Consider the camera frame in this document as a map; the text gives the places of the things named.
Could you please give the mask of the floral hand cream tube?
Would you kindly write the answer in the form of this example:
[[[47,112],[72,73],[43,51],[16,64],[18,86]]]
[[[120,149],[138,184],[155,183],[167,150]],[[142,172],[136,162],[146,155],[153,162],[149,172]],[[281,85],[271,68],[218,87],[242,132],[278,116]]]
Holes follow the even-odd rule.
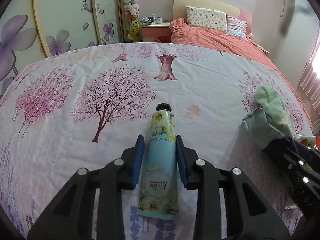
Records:
[[[151,118],[138,213],[165,220],[179,216],[175,120],[167,103],[160,103]]]

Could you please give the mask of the green sock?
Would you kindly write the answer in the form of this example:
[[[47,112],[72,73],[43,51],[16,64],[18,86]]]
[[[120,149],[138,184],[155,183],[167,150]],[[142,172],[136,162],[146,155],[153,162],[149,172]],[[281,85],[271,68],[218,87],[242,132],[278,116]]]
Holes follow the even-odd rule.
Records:
[[[294,136],[295,123],[287,104],[278,91],[269,85],[261,85],[255,92],[256,102],[269,116],[269,123],[287,135]]]

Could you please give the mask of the yellow patterned snack wrapper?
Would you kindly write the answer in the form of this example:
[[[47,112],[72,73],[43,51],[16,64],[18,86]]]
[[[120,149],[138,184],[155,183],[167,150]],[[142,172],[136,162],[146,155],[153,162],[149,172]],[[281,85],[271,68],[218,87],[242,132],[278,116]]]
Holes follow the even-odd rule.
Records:
[[[304,147],[314,148],[316,146],[316,137],[307,135],[298,135],[294,137],[295,141]],[[285,202],[285,210],[297,209],[298,205],[294,202],[291,196],[288,196]]]

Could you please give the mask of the pink curtain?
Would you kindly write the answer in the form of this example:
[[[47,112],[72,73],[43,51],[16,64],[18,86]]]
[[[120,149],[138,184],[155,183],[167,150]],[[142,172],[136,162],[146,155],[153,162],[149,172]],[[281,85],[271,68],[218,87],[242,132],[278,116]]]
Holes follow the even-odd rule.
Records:
[[[308,96],[316,114],[319,115],[319,59],[316,54],[305,65],[298,84]]]

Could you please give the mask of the tree-print bed sheet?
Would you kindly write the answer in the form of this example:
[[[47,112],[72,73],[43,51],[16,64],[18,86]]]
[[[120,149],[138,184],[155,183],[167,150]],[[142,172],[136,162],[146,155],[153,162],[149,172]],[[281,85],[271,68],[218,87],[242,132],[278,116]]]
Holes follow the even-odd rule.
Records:
[[[294,232],[302,213],[285,209],[286,182],[242,123],[262,84],[286,102],[295,134],[310,135],[299,96],[263,53],[111,44],[29,64],[1,98],[1,206],[25,237],[79,168],[103,168],[139,135],[149,140],[164,120],[152,118],[157,105],[168,103],[175,120],[165,138],[179,134],[217,168],[240,167]]]

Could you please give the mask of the striped pink pillow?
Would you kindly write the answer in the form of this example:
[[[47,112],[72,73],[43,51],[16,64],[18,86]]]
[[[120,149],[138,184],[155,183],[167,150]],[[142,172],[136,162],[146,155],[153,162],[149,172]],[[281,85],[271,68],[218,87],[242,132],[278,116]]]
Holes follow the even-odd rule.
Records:
[[[242,21],[237,18],[234,18],[229,14],[227,15],[227,34],[228,35],[231,35],[237,38],[242,38],[243,40],[247,40],[246,29],[247,29],[246,21]]]

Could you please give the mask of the salmon pink duvet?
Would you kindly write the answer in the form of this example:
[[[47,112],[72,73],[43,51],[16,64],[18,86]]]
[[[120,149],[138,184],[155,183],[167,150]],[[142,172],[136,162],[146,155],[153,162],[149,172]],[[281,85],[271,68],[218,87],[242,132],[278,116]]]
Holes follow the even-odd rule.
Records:
[[[244,40],[215,29],[190,27],[187,25],[187,23],[185,23],[184,18],[172,20],[169,28],[171,31],[171,43],[186,44],[232,53],[238,56],[246,57],[253,61],[257,61],[274,69],[294,94],[306,116],[309,126],[312,126],[310,114],[303,100],[300,98],[296,90],[285,78],[285,76],[281,73],[281,71],[251,39],[250,35],[247,35],[247,39]]]

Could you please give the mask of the floral white pillow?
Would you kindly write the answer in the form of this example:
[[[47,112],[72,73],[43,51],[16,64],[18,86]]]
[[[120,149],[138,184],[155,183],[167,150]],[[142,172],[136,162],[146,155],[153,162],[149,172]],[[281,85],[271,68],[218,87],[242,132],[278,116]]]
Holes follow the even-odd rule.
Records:
[[[227,33],[227,15],[214,9],[186,6],[187,23],[190,27],[201,27]]]

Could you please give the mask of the pink white nightstand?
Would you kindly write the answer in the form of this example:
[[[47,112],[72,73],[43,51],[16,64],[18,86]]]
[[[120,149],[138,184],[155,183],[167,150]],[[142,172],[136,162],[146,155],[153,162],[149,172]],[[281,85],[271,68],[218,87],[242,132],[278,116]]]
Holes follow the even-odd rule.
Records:
[[[143,42],[154,42],[157,37],[163,37],[160,42],[171,41],[170,23],[142,25],[141,31]]]

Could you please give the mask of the floral sliding wardrobe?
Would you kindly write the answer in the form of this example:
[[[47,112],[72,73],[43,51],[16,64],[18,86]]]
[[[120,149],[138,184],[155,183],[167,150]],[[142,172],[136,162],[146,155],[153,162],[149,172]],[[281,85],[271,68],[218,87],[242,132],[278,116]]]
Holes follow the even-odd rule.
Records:
[[[119,43],[118,0],[1,0],[1,92],[24,66]]]

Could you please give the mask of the beige pink headboard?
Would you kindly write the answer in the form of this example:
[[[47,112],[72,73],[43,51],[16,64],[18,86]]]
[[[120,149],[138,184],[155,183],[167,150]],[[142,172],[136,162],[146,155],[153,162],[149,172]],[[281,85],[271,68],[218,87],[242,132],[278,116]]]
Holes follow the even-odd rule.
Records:
[[[186,6],[214,9],[230,14],[232,17],[247,22],[246,33],[251,33],[253,16],[251,13],[218,0],[173,0],[172,19],[187,19]]]

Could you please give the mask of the plush toy hanging column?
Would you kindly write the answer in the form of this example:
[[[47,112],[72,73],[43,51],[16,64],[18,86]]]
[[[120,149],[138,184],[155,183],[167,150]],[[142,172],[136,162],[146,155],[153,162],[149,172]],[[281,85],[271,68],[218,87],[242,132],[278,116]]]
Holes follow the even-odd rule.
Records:
[[[123,6],[123,29],[126,42],[140,42],[139,0],[121,0]]]

